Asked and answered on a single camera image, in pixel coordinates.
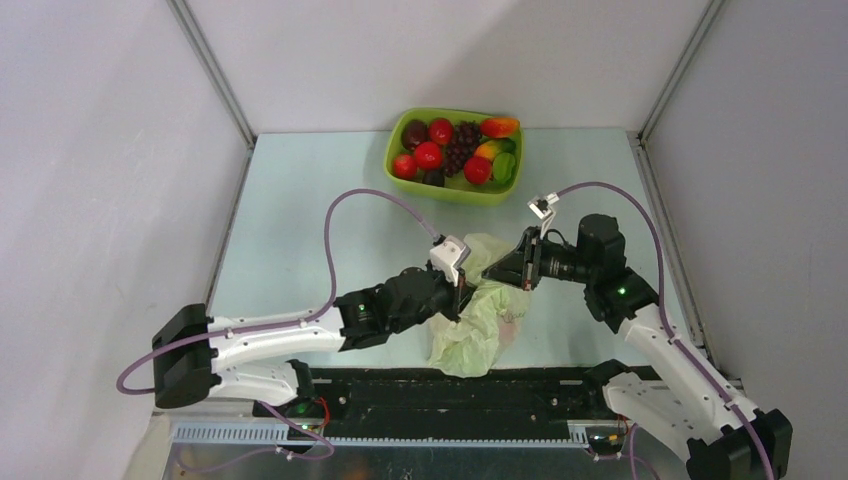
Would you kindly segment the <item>pale green plastic bag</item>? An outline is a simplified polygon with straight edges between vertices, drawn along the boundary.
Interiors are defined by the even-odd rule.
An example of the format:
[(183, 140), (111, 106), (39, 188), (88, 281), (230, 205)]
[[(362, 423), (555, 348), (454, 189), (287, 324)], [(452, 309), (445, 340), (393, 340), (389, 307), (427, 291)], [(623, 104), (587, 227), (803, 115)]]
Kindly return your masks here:
[(464, 269), (476, 291), (459, 321), (436, 315), (427, 322), (427, 366), (448, 376), (474, 378), (486, 375), (519, 335), (531, 293), (482, 277), (487, 267), (513, 250), (511, 245), (486, 233), (468, 234), (464, 241), (471, 249)]

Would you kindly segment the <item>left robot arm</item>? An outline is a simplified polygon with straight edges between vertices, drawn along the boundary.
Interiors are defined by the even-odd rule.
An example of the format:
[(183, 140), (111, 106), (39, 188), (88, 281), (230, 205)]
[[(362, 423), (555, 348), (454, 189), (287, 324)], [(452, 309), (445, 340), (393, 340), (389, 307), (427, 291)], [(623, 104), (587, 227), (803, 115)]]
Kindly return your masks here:
[(155, 404), (251, 399), (304, 416), (316, 390), (296, 354), (380, 346), (436, 315), (456, 321), (475, 290), (464, 275), (451, 282), (432, 267), (410, 267), (336, 298), (323, 313), (230, 318), (207, 315), (203, 304), (184, 306), (152, 339)]

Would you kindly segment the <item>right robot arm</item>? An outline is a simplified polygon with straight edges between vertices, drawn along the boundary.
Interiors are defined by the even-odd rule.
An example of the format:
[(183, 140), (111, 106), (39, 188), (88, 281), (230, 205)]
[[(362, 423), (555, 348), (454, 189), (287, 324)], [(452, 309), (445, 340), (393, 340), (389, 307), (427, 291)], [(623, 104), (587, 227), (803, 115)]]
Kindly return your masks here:
[(658, 293), (627, 266), (615, 218), (585, 216), (575, 245), (525, 230), (517, 247), (484, 278), (525, 291), (541, 279), (579, 283), (592, 317), (648, 360), (665, 386), (653, 389), (623, 363), (589, 372), (581, 392), (596, 418), (613, 412), (664, 444), (692, 479), (781, 479), (788, 470), (792, 425), (778, 409), (762, 411), (735, 388), (666, 316)]

